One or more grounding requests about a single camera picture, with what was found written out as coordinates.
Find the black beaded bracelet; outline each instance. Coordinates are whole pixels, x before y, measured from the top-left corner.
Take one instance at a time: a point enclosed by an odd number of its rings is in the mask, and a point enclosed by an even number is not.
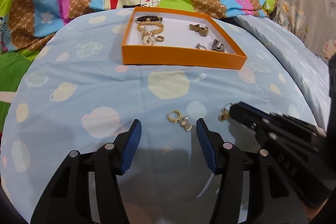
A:
[[[147,19],[149,19],[150,21],[162,21],[162,17],[157,17],[157,16],[142,16],[142,17],[138,17],[136,20],[137,22],[142,22],[142,21],[146,21]]]

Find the jewelry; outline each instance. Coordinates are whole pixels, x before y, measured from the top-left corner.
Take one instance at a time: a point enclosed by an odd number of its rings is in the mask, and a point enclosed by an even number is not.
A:
[[[221,115],[219,115],[218,117],[218,120],[220,122],[224,121],[224,120],[227,120],[230,118],[230,113],[229,113],[229,110],[226,108],[227,105],[233,105],[233,103],[228,103],[224,106],[224,108],[221,110]]]
[[[176,113],[178,115],[177,119],[174,119],[170,116],[171,113]],[[183,117],[183,115],[181,114],[181,112],[179,112],[178,110],[173,110],[171,112],[169,112],[167,114],[167,118],[169,120],[169,122],[173,122],[173,123],[179,123],[181,127],[183,127],[183,129],[188,132],[189,130],[191,130],[192,125],[190,122],[188,122],[188,117]]]
[[[138,17],[136,21],[142,22],[142,21],[146,21],[147,19],[149,19],[150,21],[162,21],[162,17],[157,17],[157,16],[142,16],[142,17]]]
[[[196,25],[189,24],[189,30],[198,32],[201,37],[206,37],[209,33],[209,28],[207,26],[200,27],[199,24]]]
[[[156,42],[162,42],[164,40],[163,36],[154,37],[154,35],[162,33],[164,30],[164,25],[161,22],[157,22],[162,21],[162,18],[154,18],[154,16],[151,18],[149,18],[149,16],[146,17],[139,17],[136,19],[138,22],[137,30],[141,32],[143,45],[156,45]],[[159,28],[148,31],[148,26],[157,26]]]
[[[217,39],[213,41],[211,45],[211,50],[214,52],[224,52],[225,51],[223,43],[221,43]]]
[[[200,49],[204,49],[204,50],[206,50],[206,51],[208,50],[206,47],[204,47],[203,45],[201,45],[201,44],[199,44],[199,43],[196,45],[196,48],[199,49],[199,50],[200,50]]]

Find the orange box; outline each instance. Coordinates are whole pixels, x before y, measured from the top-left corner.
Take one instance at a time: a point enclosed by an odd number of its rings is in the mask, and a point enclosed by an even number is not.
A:
[[[135,19],[143,15],[162,17],[164,32],[159,35],[164,42],[155,46],[142,45],[141,33],[137,30]],[[189,30],[189,24],[207,26],[209,34],[201,37],[199,33]],[[224,44],[226,52],[196,49],[200,43],[208,49],[214,38]],[[122,56],[124,64],[141,65],[181,65],[240,70],[247,56],[234,40],[208,15],[166,9],[136,7],[122,41]]]

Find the earring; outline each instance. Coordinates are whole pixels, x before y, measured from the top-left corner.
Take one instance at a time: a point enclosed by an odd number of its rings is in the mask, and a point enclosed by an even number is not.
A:
[[[201,37],[206,37],[209,33],[209,28],[207,26],[200,27],[199,24],[196,25],[189,24],[189,30],[198,32]]]
[[[217,39],[213,41],[211,45],[211,50],[214,52],[224,52],[225,51],[223,43],[221,43]]]
[[[178,115],[178,117],[176,119],[172,118],[170,116],[170,114],[172,113],[176,113]],[[190,122],[188,122],[188,117],[183,117],[183,115],[181,114],[181,112],[179,112],[178,110],[173,110],[171,112],[169,112],[167,114],[167,118],[169,120],[169,122],[173,122],[173,123],[179,123],[181,127],[183,127],[183,129],[188,132],[191,130],[192,125]]]
[[[218,120],[219,120],[220,122],[225,121],[225,120],[227,120],[227,119],[230,118],[230,112],[229,112],[229,110],[226,108],[227,105],[233,105],[233,104],[232,104],[232,103],[228,103],[228,104],[226,104],[226,105],[224,106],[224,108],[221,110],[221,114],[218,116]]]

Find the light blue bedsheet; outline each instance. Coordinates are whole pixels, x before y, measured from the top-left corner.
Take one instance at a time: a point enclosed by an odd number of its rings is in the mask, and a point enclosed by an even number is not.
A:
[[[303,93],[317,125],[327,129],[331,99],[329,69],[294,34],[268,18],[237,16],[241,26],[253,34],[279,60]]]
[[[221,178],[207,168],[194,128],[185,132],[169,122],[169,111],[180,110],[192,124],[204,117],[225,141],[254,152],[259,146],[253,133],[234,121],[218,121],[226,103],[244,101],[315,123],[276,58],[247,31],[227,23],[218,21],[248,56],[241,71],[122,65],[121,40],[131,12],[108,10],[73,20],[20,83],[4,126],[0,173],[7,196],[28,222],[69,151],[95,151],[135,118],[142,122],[139,149],[130,170],[118,177],[131,223],[135,217],[143,223],[204,224],[214,209]]]

